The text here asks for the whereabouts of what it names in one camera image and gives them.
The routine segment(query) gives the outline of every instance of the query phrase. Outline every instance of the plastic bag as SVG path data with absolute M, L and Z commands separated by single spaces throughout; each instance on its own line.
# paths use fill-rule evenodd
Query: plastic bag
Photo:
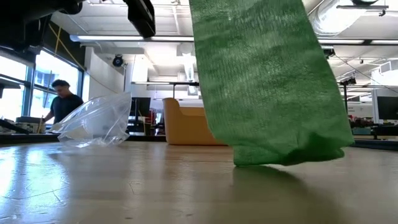
M 67 146 L 109 146 L 125 141 L 131 109 L 131 94 L 121 93 L 94 98 L 72 111 L 50 132 Z
M 344 156 L 343 101 L 302 0 L 191 0 L 201 94 L 237 166 Z

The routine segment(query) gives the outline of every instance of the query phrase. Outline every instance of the green cloth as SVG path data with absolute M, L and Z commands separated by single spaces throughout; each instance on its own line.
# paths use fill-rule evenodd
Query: green cloth
M 353 142 L 302 0 L 192 0 L 203 103 L 237 166 L 344 156 Z

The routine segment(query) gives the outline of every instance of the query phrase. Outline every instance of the table surface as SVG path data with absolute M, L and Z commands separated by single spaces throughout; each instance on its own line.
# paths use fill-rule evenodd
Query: table surface
M 228 147 L 2 147 L 0 223 L 397 223 L 398 153 L 345 152 L 237 168 Z

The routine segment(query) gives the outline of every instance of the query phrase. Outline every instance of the ceiling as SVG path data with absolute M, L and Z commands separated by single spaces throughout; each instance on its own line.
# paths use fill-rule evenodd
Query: ceiling
M 303 0 L 307 12 L 311 12 L 322 0 Z M 387 14 L 379 17 L 379 12 L 368 11 L 352 26 L 336 37 L 339 38 L 377 38 L 394 39 L 398 36 L 398 1 L 386 0 L 391 4 Z M 155 7 L 155 21 L 157 35 L 186 35 L 192 36 L 192 20 L 188 0 L 180 0 L 179 4 L 173 0 L 151 0 Z M 61 13 L 53 15 L 53 21 L 70 34 L 92 35 L 138 35 L 135 28 L 127 19 L 127 7 L 123 0 L 86 1 L 83 10 L 75 16 Z M 118 49 L 128 50 L 133 47 L 143 48 L 151 62 L 151 77 L 177 77 L 184 72 L 182 56 L 178 52 L 178 43 L 159 42 L 92 42 L 85 43 L 96 48 L 98 55 L 107 62 L 111 62 Z M 384 64 L 389 58 L 398 57 L 398 47 L 370 47 L 370 46 L 337 46 L 335 52 L 338 57 L 331 57 L 329 63 L 337 77 L 342 79 L 352 76 L 353 68 L 357 82 L 366 84 L 370 79 L 366 76 L 377 65 Z M 127 61 L 133 60 L 133 54 L 123 54 Z

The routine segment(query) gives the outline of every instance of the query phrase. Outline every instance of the man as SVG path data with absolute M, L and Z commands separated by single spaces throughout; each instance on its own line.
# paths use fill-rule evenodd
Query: man
M 55 117 L 54 124 L 60 122 L 63 118 L 68 116 L 73 110 L 83 104 L 83 100 L 74 95 L 69 90 L 69 83 L 65 80 L 55 80 L 51 84 L 52 88 L 57 92 L 57 97 L 52 100 L 50 112 L 44 118 L 44 121 L 48 121 Z

